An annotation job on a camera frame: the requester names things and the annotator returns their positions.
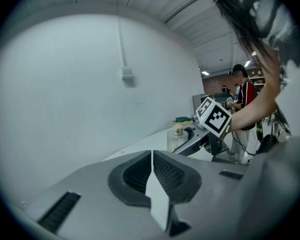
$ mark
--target white wall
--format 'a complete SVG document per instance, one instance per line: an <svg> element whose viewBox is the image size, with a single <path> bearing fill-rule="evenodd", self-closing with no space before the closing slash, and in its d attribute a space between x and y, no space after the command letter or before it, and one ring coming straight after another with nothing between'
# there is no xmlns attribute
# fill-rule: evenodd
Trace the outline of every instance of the white wall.
<svg viewBox="0 0 300 240"><path fill-rule="evenodd" d="M120 78L110 5L56 7L2 34L0 183L18 206L192 114L203 85L188 45L136 11L121 14L132 85Z"/></svg>

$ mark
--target brick wall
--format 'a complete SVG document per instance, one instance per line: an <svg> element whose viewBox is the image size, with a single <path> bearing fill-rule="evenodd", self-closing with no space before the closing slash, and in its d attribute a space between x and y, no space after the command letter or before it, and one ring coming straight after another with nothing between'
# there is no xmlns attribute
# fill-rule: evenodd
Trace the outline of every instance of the brick wall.
<svg viewBox="0 0 300 240"><path fill-rule="evenodd" d="M264 75L260 68L247 70L247 73L250 77L261 77ZM229 88L231 90L231 93L235 93L235 84L240 84L236 77L227 74L204 78L202 79L202 83L205 94L220 93L223 85Z"/></svg>

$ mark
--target red and black jacket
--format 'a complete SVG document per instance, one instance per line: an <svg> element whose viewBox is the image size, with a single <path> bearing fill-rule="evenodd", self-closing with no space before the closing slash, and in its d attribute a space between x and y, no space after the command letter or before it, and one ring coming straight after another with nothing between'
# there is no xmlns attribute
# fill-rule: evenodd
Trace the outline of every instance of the red and black jacket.
<svg viewBox="0 0 300 240"><path fill-rule="evenodd" d="M240 86L237 104L240 104L241 107L244 108L245 106L250 104L255 99L255 95L256 95L255 85L250 79L247 79ZM245 128L242 128L241 130L243 130L243 131L250 130L253 127L255 127L255 125L256 124L253 123Z"/></svg>

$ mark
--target ceiling light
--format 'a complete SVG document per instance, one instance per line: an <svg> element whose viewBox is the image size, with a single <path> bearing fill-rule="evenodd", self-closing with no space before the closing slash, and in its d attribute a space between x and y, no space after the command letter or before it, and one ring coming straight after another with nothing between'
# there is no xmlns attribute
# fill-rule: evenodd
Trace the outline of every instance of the ceiling light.
<svg viewBox="0 0 300 240"><path fill-rule="evenodd" d="M244 65L245 68L248 67L250 61L251 61L251 60L248 60L248 61L245 63L245 65Z"/></svg>

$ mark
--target white pants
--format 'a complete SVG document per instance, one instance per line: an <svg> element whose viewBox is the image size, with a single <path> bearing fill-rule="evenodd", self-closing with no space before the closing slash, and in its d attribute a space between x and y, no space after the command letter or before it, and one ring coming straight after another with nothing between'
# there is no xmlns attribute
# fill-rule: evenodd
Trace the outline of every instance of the white pants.
<svg viewBox="0 0 300 240"><path fill-rule="evenodd" d="M250 130L236 130L232 133L231 152L234 153L234 158L242 161L245 156L245 148L248 148Z"/></svg>

